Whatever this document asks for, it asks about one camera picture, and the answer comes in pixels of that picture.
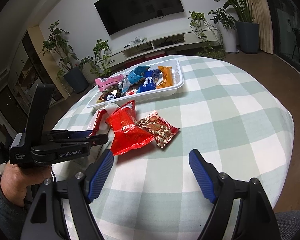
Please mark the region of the left grey sleeve forearm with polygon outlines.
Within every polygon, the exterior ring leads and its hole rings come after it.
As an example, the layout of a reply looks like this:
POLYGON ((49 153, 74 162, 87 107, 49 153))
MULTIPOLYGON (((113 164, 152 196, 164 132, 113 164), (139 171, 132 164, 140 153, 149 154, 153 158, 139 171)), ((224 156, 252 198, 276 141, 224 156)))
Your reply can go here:
POLYGON ((0 237, 2 239, 21 238, 28 210, 26 206, 20 207, 12 204, 4 196, 0 186, 0 237))

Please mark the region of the left hand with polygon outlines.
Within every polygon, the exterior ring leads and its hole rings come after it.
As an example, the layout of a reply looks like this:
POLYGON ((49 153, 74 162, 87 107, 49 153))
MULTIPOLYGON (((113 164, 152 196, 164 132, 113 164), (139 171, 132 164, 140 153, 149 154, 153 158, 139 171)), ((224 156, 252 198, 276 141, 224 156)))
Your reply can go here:
POLYGON ((51 171, 51 165, 35 170, 22 170, 18 165, 8 162, 0 179, 2 192, 12 204, 23 207, 27 187, 51 178, 51 171))

